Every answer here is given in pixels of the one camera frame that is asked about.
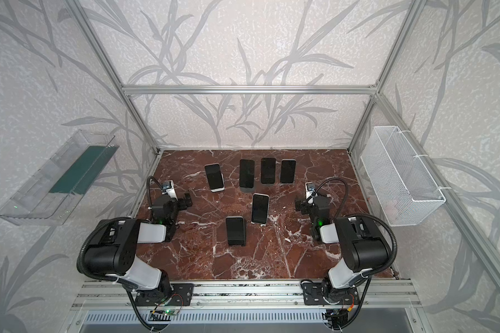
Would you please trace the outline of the white-edged phone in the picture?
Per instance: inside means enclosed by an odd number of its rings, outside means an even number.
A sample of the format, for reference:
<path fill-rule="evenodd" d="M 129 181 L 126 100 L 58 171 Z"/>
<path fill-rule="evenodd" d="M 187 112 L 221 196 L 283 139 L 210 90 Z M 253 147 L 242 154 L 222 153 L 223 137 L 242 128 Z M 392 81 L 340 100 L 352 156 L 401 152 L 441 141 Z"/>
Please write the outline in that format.
<path fill-rule="evenodd" d="M 268 221 L 269 196 L 254 194 L 252 196 L 251 222 L 265 225 Z"/>

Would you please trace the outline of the black phone front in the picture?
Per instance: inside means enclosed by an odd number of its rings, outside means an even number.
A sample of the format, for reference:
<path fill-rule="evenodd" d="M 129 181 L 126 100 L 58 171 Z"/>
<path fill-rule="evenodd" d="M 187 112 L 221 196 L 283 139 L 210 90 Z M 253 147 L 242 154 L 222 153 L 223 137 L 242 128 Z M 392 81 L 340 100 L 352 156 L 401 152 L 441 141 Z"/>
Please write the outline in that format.
<path fill-rule="evenodd" d="M 246 222 L 242 216 L 226 218 L 226 234 L 228 243 L 246 244 Z"/>

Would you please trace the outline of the black phone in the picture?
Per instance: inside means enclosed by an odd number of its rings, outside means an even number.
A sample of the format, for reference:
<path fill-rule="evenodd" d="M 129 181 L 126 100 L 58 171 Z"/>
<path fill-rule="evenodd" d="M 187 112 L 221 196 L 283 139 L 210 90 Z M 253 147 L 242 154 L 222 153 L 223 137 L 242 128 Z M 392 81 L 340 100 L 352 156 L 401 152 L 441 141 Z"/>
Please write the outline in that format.
<path fill-rule="evenodd" d="M 240 160 L 239 186 L 244 189 L 253 189 L 255 179 L 255 161 L 248 159 Z"/>
<path fill-rule="evenodd" d="M 242 216 L 226 218 L 226 234 L 228 243 L 246 244 L 246 222 Z"/>
<path fill-rule="evenodd" d="M 261 159 L 261 183 L 264 185 L 275 184 L 276 181 L 276 159 Z"/>

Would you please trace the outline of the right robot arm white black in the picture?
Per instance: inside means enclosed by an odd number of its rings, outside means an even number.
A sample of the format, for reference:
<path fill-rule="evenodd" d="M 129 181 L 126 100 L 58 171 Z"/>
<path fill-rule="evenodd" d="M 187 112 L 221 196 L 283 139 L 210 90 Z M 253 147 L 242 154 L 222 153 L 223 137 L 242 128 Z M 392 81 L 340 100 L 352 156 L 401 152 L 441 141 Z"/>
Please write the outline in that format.
<path fill-rule="evenodd" d="M 398 252 L 391 227 L 376 216 L 356 213 L 330 218 L 330 198 L 315 196 L 295 202 L 311 219 L 311 236 L 322 244 L 338 244 L 341 260 L 323 281 L 328 297 L 368 281 L 390 268 Z"/>

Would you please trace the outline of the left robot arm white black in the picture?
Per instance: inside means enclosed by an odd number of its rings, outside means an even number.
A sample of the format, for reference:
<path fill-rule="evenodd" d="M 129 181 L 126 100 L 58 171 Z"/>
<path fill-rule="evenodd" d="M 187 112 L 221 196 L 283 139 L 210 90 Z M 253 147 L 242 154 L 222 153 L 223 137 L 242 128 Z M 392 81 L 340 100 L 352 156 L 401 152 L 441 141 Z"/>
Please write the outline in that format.
<path fill-rule="evenodd" d="M 77 270 L 94 280 L 117 282 L 127 291 L 156 292 L 161 298 L 170 297 L 173 288 L 168 274 L 141 260 L 136 254 L 137 247 L 172 241 L 179 212 L 192 204 L 188 192 L 182 198 L 163 194 L 149 208 L 151 219 L 118 217 L 100 221 L 80 249 Z"/>

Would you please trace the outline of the purple-edged phone far left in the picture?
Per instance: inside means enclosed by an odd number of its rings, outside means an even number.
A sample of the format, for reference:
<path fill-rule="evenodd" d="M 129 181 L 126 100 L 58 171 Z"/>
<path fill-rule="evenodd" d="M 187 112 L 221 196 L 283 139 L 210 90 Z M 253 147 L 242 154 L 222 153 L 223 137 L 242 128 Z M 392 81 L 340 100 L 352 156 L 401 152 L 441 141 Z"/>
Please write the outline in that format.
<path fill-rule="evenodd" d="M 224 177 L 219 164 L 206 165 L 204 169 L 210 190 L 225 187 Z"/>

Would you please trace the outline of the silver-edged phone rear right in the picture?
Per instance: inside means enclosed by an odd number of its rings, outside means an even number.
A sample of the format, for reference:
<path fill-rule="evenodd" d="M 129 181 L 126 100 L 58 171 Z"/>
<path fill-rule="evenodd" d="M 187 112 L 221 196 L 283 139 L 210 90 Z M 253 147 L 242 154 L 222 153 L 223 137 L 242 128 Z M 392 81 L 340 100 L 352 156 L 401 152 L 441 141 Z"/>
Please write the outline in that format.
<path fill-rule="evenodd" d="M 282 160 L 281 161 L 281 172 L 280 172 L 280 183 L 281 184 L 293 184 L 296 174 L 296 160 Z"/>

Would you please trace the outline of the black phone rear middle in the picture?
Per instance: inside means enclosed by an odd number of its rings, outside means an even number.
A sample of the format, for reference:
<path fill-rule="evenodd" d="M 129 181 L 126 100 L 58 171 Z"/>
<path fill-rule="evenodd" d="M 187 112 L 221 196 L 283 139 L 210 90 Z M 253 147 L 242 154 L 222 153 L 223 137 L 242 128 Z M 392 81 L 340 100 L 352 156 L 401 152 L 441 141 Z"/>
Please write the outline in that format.
<path fill-rule="evenodd" d="M 275 184 L 276 181 L 276 159 L 261 159 L 261 183 L 264 185 Z"/>

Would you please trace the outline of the grey round-base stand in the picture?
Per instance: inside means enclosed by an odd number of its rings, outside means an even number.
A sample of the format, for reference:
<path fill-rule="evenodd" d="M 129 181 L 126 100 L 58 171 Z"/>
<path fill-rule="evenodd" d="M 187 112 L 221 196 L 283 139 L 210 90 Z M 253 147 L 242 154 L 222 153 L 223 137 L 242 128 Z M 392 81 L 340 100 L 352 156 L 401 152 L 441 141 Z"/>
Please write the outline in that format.
<path fill-rule="evenodd" d="M 249 188 L 249 187 L 240 187 L 239 190 L 242 192 L 242 193 L 254 193 L 255 192 L 255 188 L 252 187 L 252 188 Z"/>

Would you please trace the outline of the black phone on grey stand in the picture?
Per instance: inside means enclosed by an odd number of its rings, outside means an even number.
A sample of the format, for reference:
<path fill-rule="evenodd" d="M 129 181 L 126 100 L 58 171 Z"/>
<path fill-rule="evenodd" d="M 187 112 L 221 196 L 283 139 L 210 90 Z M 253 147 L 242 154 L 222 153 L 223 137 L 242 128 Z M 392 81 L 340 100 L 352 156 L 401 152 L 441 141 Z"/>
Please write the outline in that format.
<path fill-rule="evenodd" d="M 239 186 L 244 189 L 253 189 L 255 179 L 255 161 L 248 159 L 240 160 Z"/>

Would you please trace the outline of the green circuit board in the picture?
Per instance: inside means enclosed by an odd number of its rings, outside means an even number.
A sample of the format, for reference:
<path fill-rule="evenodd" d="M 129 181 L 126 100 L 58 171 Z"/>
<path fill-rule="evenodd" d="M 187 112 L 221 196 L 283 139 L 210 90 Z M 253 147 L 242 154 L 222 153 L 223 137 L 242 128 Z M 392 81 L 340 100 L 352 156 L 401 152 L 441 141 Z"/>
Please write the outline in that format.
<path fill-rule="evenodd" d="M 169 309 L 155 309 L 151 312 L 151 316 L 153 318 L 165 318 L 169 316 L 178 316 L 181 311 L 181 308 L 169 308 Z"/>

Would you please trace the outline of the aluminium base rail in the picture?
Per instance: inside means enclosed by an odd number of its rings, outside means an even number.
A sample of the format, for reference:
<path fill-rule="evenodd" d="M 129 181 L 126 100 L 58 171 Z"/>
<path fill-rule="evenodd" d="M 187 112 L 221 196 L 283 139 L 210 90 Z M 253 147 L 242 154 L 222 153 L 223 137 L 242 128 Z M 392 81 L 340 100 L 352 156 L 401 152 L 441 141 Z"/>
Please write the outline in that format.
<path fill-rule="evenodd" d="M 189 306 L 176 309 L 301 309 L 304 297 L 298 280 L 195 280 Z M 373 280 L 364 308 L 418 308 L 421 301 L 410 280 Z M 70 308 L 130 310 L 131 302 L 119 284 L 87 281 Z"/>

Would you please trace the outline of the clear plastic wall bin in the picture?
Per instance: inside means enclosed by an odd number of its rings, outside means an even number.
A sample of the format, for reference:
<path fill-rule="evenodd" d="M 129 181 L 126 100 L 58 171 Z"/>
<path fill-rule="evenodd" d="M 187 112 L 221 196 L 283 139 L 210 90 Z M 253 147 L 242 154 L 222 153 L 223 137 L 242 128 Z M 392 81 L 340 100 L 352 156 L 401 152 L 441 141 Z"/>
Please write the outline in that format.
<path fill-rule="evenodd" d="M 111 161 L 115 136 L 78 130 L 0 207 L 16 226 L 61 226 Z"/>

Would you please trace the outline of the aluminium frame crossbar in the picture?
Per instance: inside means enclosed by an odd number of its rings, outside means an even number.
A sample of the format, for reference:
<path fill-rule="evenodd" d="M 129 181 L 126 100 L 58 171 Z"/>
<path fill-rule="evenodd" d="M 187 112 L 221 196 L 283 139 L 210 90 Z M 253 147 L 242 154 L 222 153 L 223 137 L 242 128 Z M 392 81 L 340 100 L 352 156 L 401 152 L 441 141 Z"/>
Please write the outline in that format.
<path fill-rule="evenodd" d="M 361 94 L 371 95 L 370 85 L 125 85 L 125 94 Z"/>

